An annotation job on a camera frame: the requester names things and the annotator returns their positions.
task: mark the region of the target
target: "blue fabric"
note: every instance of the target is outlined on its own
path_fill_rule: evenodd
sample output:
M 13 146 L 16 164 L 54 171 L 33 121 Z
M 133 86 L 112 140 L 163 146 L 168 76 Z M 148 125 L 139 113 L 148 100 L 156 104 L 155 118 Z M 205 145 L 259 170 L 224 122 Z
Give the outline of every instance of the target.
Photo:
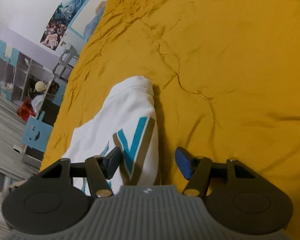
M 140 144 L 140 140 L 141 140 L 143 130 L 146 126 L 146 121 L 147 121 L 147 117 L 141 117 L 139 119 L 136 131 L 135 131 L 134 136 L 133 136 L 133 140 L 132 140 L 130 150 L 129 150 L 129 147 L 128 147 L 127 138 L 125 137 L 125 135 L 123 133 L 123 130 L 121 129 L 120 131 L 118 131 L 118 137 L 119 137 L 119 139 L 121 141 L 121 144 L 122 144 L 122 147 L 123 147 L 124 162 L 126 164 L 128 172 L 130 174 L 132 173 L 134 158 L 136 156 L 136 153 L 137 153 L 137 150 L 138 150 L 138 147 L 139 147 L 139 144 Z
M 91 22 L 89 22 L 87 24 L 87 26 L 85 27 L 84 29 L 84 32 L 83 32 L 83 38 L 84 38 L 84 41 L 85 42 L 88 42 L 88 40 L 90 39 L 90 37 L 92 36 L 92 34 L 94 33 L 95 29 L 97 28 L 100 20 L 101 20 L 101 17 L 102 17 L 102 14 L 103 14 L 103 11 L 105 10 L 105 6 L 103 6 L 96 14 L 96 16 L 92 19 Z
M 107 146 L 105 147 L 105 149 L 103 150 L 103 152 L 101 153 L 101 155 L 100 156 L 106 156 L 106 153 L 108 152 L 108 150 L 109 150 L 109 142 L 107 143 Z

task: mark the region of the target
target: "chair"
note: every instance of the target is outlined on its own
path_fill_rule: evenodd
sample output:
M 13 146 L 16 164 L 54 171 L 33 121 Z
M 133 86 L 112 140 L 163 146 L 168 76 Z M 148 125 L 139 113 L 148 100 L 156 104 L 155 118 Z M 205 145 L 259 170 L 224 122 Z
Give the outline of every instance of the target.
M 38 117 L 29 117 L 22 135 L 22 143 L 31 148 L 45 152 L 52 131 L 52 126 L 42 122 L 45 112 L 42 111 Z
M 64 74 L 66 69 L 68 69 L 70 73 L 73 70 L 74 67 L 69 64 L 73 57 L 79 58 L 79 54 L 77 53 L 74 46 L 71 45 L 69 49 L 66 49 L 61 54 L 61 56 L 59 57 L 59 63 L 52 70 L 52 73 L 55 75 L 55 77 L 65 83 L 68 82 L 68 79 L 64 78 L 62 75 Z

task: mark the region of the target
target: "yellow bedsheet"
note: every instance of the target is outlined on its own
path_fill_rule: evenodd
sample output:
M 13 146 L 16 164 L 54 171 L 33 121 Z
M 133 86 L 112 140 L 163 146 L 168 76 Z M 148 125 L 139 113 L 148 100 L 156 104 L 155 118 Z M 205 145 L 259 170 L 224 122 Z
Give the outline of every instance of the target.
M 300 0 L 108 0 L 42 168 L 134 75 L 154 84 L 164 183 L 186 184 L 177 146 L 216 162 L 236 157 L 291 197 L 288 233 L 300 239 Z

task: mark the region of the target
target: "anime poster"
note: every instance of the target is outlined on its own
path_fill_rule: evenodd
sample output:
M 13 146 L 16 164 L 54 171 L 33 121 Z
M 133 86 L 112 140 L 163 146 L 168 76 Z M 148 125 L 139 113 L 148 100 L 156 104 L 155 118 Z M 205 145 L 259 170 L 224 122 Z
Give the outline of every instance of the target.
M 51 17 L 41 38 L 41 43 L 50 49 L 56 50 L 65 35 L 69 23 L 85 1 L 86 0 L 63 0 Z

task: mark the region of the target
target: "gray gripper base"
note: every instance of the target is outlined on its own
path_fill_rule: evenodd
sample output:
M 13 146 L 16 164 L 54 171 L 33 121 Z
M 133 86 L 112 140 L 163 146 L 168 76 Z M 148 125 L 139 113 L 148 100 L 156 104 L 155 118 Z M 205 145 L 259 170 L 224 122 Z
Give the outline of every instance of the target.
M 283 230 L 261 236 L 231 231 L 211 217 L 200 198 L 184 196 L 175 186 L 125 186 L 116 196 L 95 200 L 71 228 L 42 236 L 13 230 L 4 239 L 291 240 Z

